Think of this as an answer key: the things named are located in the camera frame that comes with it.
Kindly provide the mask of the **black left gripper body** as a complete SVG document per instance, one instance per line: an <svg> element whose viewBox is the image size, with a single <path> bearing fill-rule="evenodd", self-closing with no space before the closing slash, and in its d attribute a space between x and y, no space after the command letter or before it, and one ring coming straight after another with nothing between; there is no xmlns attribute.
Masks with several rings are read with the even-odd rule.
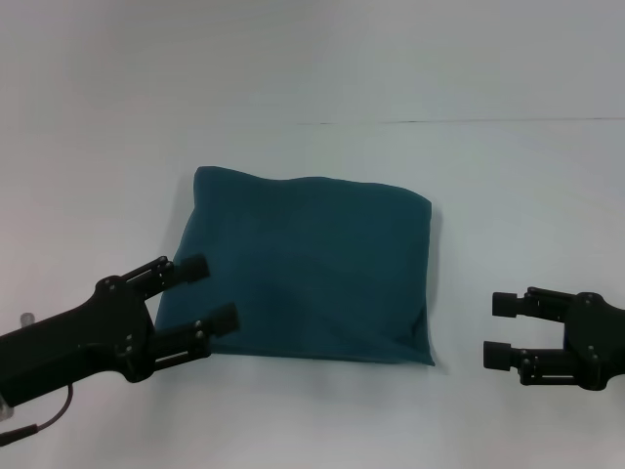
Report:
<svg viewBox="0 0 625 469"><path fill-rule="evenodd" d="M1 337L1 396L15 407L106 371L145 380L153 333L145 297L119 277L101 280L81 306Z"/></svg>

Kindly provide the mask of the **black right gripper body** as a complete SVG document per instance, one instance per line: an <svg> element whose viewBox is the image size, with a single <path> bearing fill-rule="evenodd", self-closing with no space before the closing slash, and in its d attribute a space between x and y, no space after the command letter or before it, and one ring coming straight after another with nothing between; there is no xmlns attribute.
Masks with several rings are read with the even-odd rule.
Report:
<svg viewBox="0 0 625 469"><path fill-rule="evenodd" d="M592 292L558 293L564 303L563 350L569 376L559 385L587 391L604 390L608 381L624 374L624 311Z"/></svg>

